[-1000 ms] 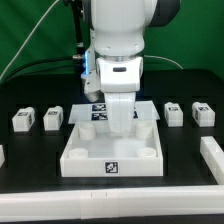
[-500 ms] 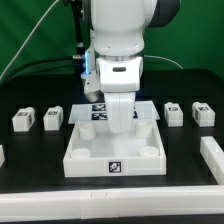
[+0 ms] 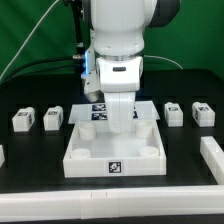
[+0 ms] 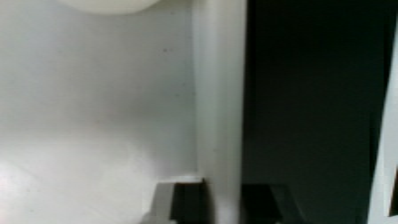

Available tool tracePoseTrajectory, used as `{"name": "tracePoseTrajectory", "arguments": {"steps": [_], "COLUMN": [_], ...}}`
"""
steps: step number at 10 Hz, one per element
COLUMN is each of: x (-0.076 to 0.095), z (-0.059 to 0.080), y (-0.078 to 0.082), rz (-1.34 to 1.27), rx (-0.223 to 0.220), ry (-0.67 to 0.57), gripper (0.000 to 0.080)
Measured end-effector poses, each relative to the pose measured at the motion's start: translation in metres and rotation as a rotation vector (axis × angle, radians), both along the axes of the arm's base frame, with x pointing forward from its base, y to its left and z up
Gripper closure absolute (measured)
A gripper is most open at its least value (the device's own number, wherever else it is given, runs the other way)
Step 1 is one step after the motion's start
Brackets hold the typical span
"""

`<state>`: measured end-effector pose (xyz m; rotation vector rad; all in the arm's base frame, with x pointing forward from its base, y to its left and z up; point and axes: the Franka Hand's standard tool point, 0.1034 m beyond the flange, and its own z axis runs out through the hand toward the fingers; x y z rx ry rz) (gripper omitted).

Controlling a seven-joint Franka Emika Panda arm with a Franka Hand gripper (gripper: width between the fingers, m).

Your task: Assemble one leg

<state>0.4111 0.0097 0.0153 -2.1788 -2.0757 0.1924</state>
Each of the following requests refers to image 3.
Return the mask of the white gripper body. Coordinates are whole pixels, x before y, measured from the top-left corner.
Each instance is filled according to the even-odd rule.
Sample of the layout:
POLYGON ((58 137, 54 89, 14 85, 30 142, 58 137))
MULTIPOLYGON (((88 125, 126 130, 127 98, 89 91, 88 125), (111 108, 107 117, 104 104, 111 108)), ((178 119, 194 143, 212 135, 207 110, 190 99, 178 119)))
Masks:
POLYGON ((140 88, 143 58, 138 56, 126 61, 98 58, 97 73, 104 93, 136 92, 140 88))

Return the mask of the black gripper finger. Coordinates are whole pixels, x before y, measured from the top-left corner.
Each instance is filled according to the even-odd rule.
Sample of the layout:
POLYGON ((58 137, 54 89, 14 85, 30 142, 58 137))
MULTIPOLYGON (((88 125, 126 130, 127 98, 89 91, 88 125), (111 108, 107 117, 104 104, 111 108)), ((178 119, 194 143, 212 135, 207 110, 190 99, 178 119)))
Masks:
POLYGON ((104 100, 106 104, 107 120, 109 128, 114 133, 120 132, 120 105, 118 93, 105 93, 104 100))
POLYGON ((131 129, 134 115, 135 95, 135 92, 127 92, 122 93, 120 96, 120 125, 122 132, 131 129))

